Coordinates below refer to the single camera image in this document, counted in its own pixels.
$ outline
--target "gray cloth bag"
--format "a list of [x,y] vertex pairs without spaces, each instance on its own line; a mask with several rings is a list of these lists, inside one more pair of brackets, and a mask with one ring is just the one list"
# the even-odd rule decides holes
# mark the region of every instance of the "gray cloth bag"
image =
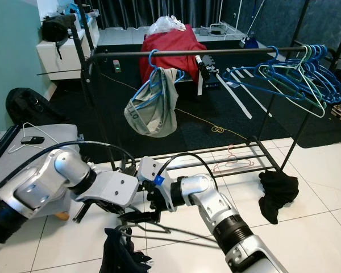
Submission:
[[[177,128],[176,102],[178,94],[174,87],[177,70],[174,68],[163,69],[155,72],[152,83],[159,82],[153,88],[147,84],[144,89],[133,99],[129,101],[124,116],[129,125],[140,135],[162,138],[174,132]],[[136,109],[140,104],[148,101],[150,98],[162,92],[144,107]]]

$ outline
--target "black garment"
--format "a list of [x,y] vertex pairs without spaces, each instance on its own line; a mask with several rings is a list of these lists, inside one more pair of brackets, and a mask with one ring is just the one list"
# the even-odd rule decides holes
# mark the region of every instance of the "black garment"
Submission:
[[259,199],[262,215],[272,224],[278,223],[278,210],[292,202],[298,195],[298,179],[282,171],[268,171],[259,174],[265,196]]
[[103,244],[103,259],[99,273],[147,273],[151,267],[145,262],[151,260],[142,252],[134,252],[130,238],[123,243],[121,232],[116,229],[105,229],[107,239]]
[[161,16],[174,15],[183,24],[208,27],[218,23],[221,0],[87,0],[98,9],[100,28],[150,26]]

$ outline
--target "dark curtain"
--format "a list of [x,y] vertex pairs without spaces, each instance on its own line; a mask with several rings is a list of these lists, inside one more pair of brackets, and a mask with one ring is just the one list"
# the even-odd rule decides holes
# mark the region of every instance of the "dark curtain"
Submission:
[[150,26],[159,17],[174,15],[192,27],[218,22],[221,0],[87,0],[98,9],[99,28]]

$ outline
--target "red cloth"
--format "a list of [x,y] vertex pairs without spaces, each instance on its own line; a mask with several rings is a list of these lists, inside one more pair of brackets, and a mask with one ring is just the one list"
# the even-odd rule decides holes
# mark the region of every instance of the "red cloth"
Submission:
[[[171,50],[206,50],[203,44],[197,42],[197,38],[189,24],[186,30],[172,30],[164,33],[156,33],[148,36],[142,46],[142,51]],[[163,68],[176,68],[188,72],[195,83],[198,83],[198,66],[194,56],[164,56],[152,58],[152,64]],[[142,57],[139,61],[140,75],[145,83],[153,68],[149,65],[148,58]]]

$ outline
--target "yellow cable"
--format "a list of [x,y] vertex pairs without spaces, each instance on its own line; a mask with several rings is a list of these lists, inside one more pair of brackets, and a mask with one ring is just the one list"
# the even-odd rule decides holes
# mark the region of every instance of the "yellow cable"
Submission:
[[[134,87],[132,87],[132,86],[130,86],[130,85],[127,85],[127,84],[124,83],[124,82],[117,81],[117,80],[115,80],[115,79],[113,79],[113,78],[110,78],[109,76],[107,76],[107,75],[105,75],[105,74],[103,74],[103,73],[101,73],[101,75],[105,76],[106,78],[108,78],[108,79],[110,79],[110,80],[112,80],[112,81],[116,81],[116,82],[118,82],[118,83],[120,83],[120,84],[126,85],[127,87],[130,87],[130,88],[133,88],[134,90],[137,90],[136,88],[134,88]],[[198,118],[199,120],[204,121],[204,122],[206,122],[206,123],[208,123],[208,124],[211,124],[211,125],[213,126],[213,127],[211,128],[211,131],[214,132],[214,133],[223,133],[223,132],[225,132],[225,131],[228,131],[228,132],[231,132],[231,133],[233,133],[233,134],[235,134],[235,135],[241,137],[242,139],[247,140],[247,138],[243,137],[242,135],[239,135],[238,133],[236,133],[236,132],[234,132],[234,131],[231,131],[231,130],[229,130],[229,129],[225,129],[225,128],[222,128],[222,127],[220,127],[220,126],[217,126],[217,125],[213,124],[212,122],[209,122],[209,121],[207,121],[207,120],[205,120],[205,119],[203,119],[203,118],[199,118],[199,117],[197,117],[197,116],[195,116],[195,115],[192,115],[192,114],[190,114],[190,113],[188,113],[188,112],[186,112],[186,111],[183,111],[183,110],[181,110],[181,109],[179,109],[179,108],[176,108],[176,110],[178,110],[178,111],[180,111],[180,112],[183,112],[183,113],[185,113],[185,114],[187,114],[187,115],[190,115],[190,116],[192,116],[192,117],[194,117],[194,118]]]

